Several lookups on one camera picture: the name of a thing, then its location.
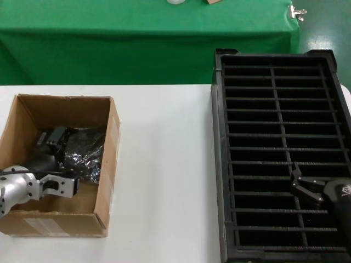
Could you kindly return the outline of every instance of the green floor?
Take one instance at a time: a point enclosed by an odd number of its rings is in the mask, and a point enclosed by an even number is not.
[[[301,28],[300,52],[332,49],[338,63],[340,83],[351,90],[351,1],[292,0],[296,9],[306,9]]]

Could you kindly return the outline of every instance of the box flap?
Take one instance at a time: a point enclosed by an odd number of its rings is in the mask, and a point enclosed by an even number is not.
[[[73,128],[107,125],[109,97],[59,97],[19,94],[37,128],[64,125]]]
[[[15,96],[0,139],[0,168],[22,163],[31,151],[36,135],[37,129],[30,115]]]
[[[0,231],[18,237],[105,237],[94,214],[14,211],[1,219]]]
[[[104,228],[108,228],[110,209],[114,195],[114,183],[120,139],[120,119],[114,100],[111,98],[109,123],[106,130],[103,163],[101,167],[100,183],[94,212],[99,217]]]

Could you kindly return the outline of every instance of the robotic arm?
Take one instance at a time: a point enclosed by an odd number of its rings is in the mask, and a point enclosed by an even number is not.
[[[31,199],[40,200],[45,195],[71,198],[77,193],[78,175],[61,167],[69,135],[70,130],[62,126],[49,136],[42,133],[31,157],[0,172],[0,218],[14,205]]]
[[[334,216],[338,231],[351,255],[351,179],[322,182],[304,178],[297,163],[291,174],[291,193],[315,209],[325,207]]]

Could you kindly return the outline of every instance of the white table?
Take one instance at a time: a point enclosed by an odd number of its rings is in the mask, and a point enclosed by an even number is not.
[[[0,237],[1,263],[220,262],[209,85],[0,87],[13,96],[112,96],[121,144],[107,238]]]

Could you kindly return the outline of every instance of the open cardboard box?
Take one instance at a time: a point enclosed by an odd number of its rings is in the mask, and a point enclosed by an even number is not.
[[[113,98],[15,96],[0,139],[0,168],[21,164],[42,128],[106,127],[100,183],[80,182],[73,198],[47,195],[16,205],[0,219],[0,231],[20,237],[105,237],[118,154],[120,120]]]

